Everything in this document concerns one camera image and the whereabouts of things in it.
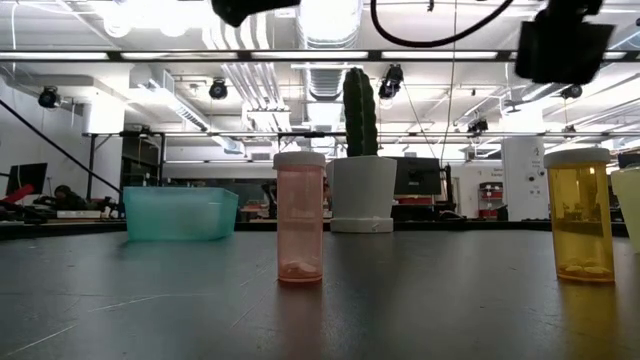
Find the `teal plastic container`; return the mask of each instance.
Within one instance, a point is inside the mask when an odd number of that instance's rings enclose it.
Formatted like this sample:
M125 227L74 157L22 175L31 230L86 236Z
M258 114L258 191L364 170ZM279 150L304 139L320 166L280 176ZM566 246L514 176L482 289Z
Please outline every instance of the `teal plastic container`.
M129 241L206 241L233 234L238 195L220 188L126 187Z

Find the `potted cactus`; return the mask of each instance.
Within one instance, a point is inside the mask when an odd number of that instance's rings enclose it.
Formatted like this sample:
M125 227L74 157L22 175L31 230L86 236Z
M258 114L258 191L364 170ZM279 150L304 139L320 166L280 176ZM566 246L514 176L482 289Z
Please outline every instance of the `potted cactus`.
M348 157L327 166L333 197L331 231L391 232L396 161L378 157L375 101L367 74L351 69L343 96Z

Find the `workbench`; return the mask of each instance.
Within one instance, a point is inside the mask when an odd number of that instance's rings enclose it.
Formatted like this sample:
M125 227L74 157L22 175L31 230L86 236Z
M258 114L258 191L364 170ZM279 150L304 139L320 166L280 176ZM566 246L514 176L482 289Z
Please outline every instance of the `workbench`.
M276 281L276 233L0 242L0 358L633 359L640 255L556 279L551 233L325 234L324 280Z

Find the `white flower pot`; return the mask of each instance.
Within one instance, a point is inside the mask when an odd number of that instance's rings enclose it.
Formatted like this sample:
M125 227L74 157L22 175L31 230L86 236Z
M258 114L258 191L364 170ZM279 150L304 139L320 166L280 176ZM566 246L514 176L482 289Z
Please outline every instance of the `white flower pot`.
M393 231L395 160L378 156L336 159L327 165L327 179L333 201L332 232Z

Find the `cactus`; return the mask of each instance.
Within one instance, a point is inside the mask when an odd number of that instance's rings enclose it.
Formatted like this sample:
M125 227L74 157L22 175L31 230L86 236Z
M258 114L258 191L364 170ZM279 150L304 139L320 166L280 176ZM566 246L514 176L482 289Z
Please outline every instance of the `cactus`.
M347 156L378 155L378 129L373 88L361 69L349 70L344 80Z

